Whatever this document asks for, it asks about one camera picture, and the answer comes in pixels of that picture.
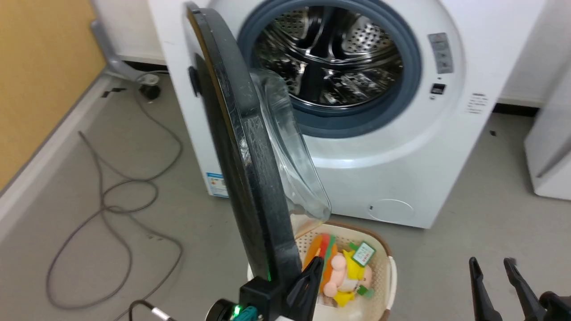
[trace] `green led light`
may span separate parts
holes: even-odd
[[[240,314],[240,310],[242,310],[241,306],[235,306],[234,307],[234,316],[237,316]]]

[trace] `gray floor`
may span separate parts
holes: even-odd
[[[148,176],[166,165],[176,148],[167,134],[137,110],[129,91],[113,93],[109,99],[87,133],[95,148],[134,176]],[[228,200],[206,193],[172,87],[164,86],[162,96],[148,109],[175,129],[186,148],[176,167],[156,181],[159,200],[137,214],[185,246],[183,263],[151,301],[179,321],[202,320],[218,298],[237,298],[246,281],[247,261]],[[571,294],[571,203],[532,194],[522,150],[531,125],[530,118],[492,115],[431,230],[335,217],[376,231],[392,247],[399,283],[390,320],[472,320],[470,256],[478,257],[504,320],[523,320],[502,266],[506,256],[517,258],[520,272],[537,294]],[[105,179],[109,185],[119,178],[107,170]],[[149,195],[149,189],[140,186],[118,190],[111,199],[127,207],[144,203]],[[175,246],[146,235],[126,217],[113,216],[113,224],[134,251],[125,288],[87,310],[61,311],[49,305],[45,273],[51,258],[97,207],[95,168],[87,149],[77,145],[0,244],[2,319],[113,320],[160,280],[176,257]],[[57,299],[80,304],[104,295],[120,282],[126,263],[125,250],[96,219],[56,266]],[[154,318],[137,311],[137,320]]]

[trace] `wooden wall panel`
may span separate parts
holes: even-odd
[[[0,190],[104,67],[89,0],[0,0]]]

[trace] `gray cable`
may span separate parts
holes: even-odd
[[[145,74],[159,74],[159,73],[166,73],[163,70],[157,70],[157,71],[149,71],[148,73]],[[134,178],[131,176],[128,176],[127,174],[119,171],[117,168],[115,168],[114,166],[112,166],[108,161],[106,161],[103,157],[101,157],[101,155],[99,155],[99,153],[94,149],[93,145],[91,144],[91,142],[87,139],[87,137],[85,137],[84,133],[79,132],[79,136],[81,137],[81,139],[83,140],[83,142],[85,143],[85,145],[87,146],[87,148],[89,149],[89,151],[91,152],[91,156],[93,158],[93,161],[95,163],[95,168],[97,169],[97,174],[98,174],[98,187],[99,187],[99,209],[94,212],[93,214],[91,214],[86,220],[84,220],[78,227],[75,228],[75,230],[67,237],[67,239],[63,242],[63,245],[59,248],[58,252],[55,254],[54,259],[51,261],[50,267],[47,270],[47,274],[46,274],[46,294],[47,294],[47,299],[48,301],[57,308],[63,309],[63,310],[82,310],[85,308],[89,308],[89,307],[93,307],[96,305],[99,305],[109,299],[111,299],[115,294],[117,294],[117,292],[119,292],[123,286],[125,285],[125,283],[127,282],[130,274],[131,274],[131,270],[132,270],[132,261],[133,261],[133,254],[132,254],[132,250],[131,247],[127,244],[127,242],[125,241],[125,239],[117,232],[117,230],[115,228],[113,228],[113,226],[110,224],[110,222],[107,219],[106,216],[106,212],[111,212],[113,214],[118,214],[118,215],[127,215],[132,221],[133,223],[135,223],[137,226],[139,226],[142,230],[145,230],[147,233],[149,234],[153,234],[156,235],[160,238],[169,240],[170,242],[173,242],[177,248],[179,249],[179,253],[178,256],[174,262],[174,264],[171,266],[171,268],[169,269],[168,273],[164,276],[164,278],[149,292],[147,293],[147,295],[145,295],[144,297],[142,297],[142,300],[147,299],[149,296],[151,296],[153,293],[155,293],[155,291],[157,291],[165,282],[166,280],[171,276],[171,274],[174,272],[174,270],[176,269],[177,265],[180,262],[180,259],[182,258],[183,252],[184,252],[184,247],[182,245],[182,243],[177,240],[176,238],[173,238],[171,236],[168,236],[166,234],[163,234],[157,230],[154,230],[152,228],[150,228],[149,226],[141,223],[140,221],[138,221],[134,216],[133,213],[136,213],[140,210],[143,210],[145,208],[148,208],[149,206],[151,206],[158,198],[159,196],[159,187],[153,182],[154,179],[159,178],[160,176],[162,176],[163,174],[165,174],[167,171],[169,171],[174,165],[175,163],[180,159],[180,157],[182,156],[182,152],[183,152],[183,143],[180,140],[180,138],[169,128],[167,128],[165,125],[163,125],[162,123],[160,123],[158,120],[156,120],[153,116],[151,116],[147,110],[145,110],[145,108],[143,107],[143,104],[140,102],[138,95],[137,95],[137,90],[134,90],[134,98],[135,101],[137,102],[137,105],[139,106],[139,109],[141,110],[141,112],[151,121],[153,121],[157,126],[159,126],[160,128],[162,128],[164,131],[166,131],[178,144],[179,148],[178,148],[178,152],[176,153],[176,156],[174,157],[174,159],[168,164],[168,166],[166,166],[163,170],[159,171],[157,174],[148,177],[148,178]],[[114,173],[118,174],[119,176],[121,176],[122,178],[124,178],[124,180],[122,180],[119,183],[116,183],[114,185],[112,185],[111,187],[104,189],[103,187],[103,169],[102,169],[102,164],[104,164],[105,166],[107,166],[111,171],[113,171]],[[123,208],[121,206],[113,206],[113,205],[108,205],[105,202],[105,197],[107,196],[107,194],[112,191],[113,189],[125,185],[125,184],[131,184],[131,183],[142,183],[142,184],[147,184],[150,185],[153,189],[154,189],[154,196],[152,197],[152,199],[147,203],[144,204],[143,206],[140,206],[138,208]],[[125,272],[125,275],[123,277],[123,279],[121,280],[121,282],[119,283],[119,285],[113,290],[111,291],[109,294],[93,300],[92,302],[89,303],[85,303],[85,304],[66,304],[66,303],[62,303],[57,301],[54,298],[53,295],[53,290],[52,290],[52,282],[51,282],[51,278],[52,278],[52,274],[54,271],[54,267],[55,264],[57,263],[59,257],[61,256],[62,252],[65,250],[65,248],[67,247],[67,245],[70,243],[70,241],[73,239],[73,237],[82,229],[85,227],[85,225],[87,225],[90,221],[92,221],[94,218],[98,217],[101,215],[101,218],[103,220],[103,224],[105,225],[105,227],[109,230],[109,232],[111,232],[111,234],[113,235],[113,237],[121,244],[122,247],[125,248],[125,250],[127,251],[127,257],[128,257],[128,264],[127,264],[127,270]],[[119,316],[117,316],[113,321],[117,321],[120,318],[122,318],[124,315],[126,315],[128,313],[128,309],[125,310],[125,312],[121,313]]]

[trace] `white plastic basket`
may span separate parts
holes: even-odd
[[[335,235],[339,250],[350,250],[349,243],[359,244],[363,241],[375,248],[375,255],[369,262],[373,270],[372,288],[375,294],[370,299],[357,296],[342,308],[325,306],[321,304],[320,298],[315,307],[313,321],[386,321],[395,300],[397,279],[395,260],[387,243],[373,232],[346,224],[328,222],[296,240],[302,261],[311,241],[322,233]],[[248,266],[248,280],[252,278],[252,271]]]

